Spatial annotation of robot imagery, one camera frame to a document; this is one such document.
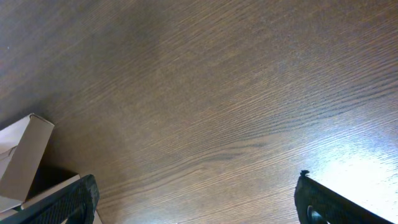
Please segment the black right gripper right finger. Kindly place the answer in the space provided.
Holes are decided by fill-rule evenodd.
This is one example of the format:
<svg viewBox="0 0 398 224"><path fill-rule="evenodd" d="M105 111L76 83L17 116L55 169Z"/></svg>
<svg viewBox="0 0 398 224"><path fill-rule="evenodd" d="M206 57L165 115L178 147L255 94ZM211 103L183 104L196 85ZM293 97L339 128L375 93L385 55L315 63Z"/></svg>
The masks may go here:
<svg viewBox="0 0 398 224"><path fill-rule="evenodd" d="M308 170L301 171L294 192L296 211L301 224L392 224L389 220L319 184L308 177L308 173Z"/></svg>

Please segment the brown cardboard box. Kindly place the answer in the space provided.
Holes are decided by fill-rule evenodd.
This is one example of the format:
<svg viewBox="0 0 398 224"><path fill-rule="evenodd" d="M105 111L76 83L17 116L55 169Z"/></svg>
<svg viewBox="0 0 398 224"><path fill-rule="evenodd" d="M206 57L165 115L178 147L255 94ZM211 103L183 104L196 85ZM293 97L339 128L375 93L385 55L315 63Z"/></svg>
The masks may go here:
<svg viewBox="0 0 398 224"><path fill-rule="evenodd" d="M32 113L1 130L1 213L78 175L39 167L53 129Z"/></svg>

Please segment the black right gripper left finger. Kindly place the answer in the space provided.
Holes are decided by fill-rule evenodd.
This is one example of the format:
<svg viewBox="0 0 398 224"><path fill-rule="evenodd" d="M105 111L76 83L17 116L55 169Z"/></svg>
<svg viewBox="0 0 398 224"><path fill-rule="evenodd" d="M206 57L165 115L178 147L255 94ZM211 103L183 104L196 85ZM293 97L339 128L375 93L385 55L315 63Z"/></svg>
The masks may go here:
<svg viewBox="0 0 398 224"><path fill-rule="evenodd" d="M1 213L1 224L100 224L94 175L76 175Z"/></svg>

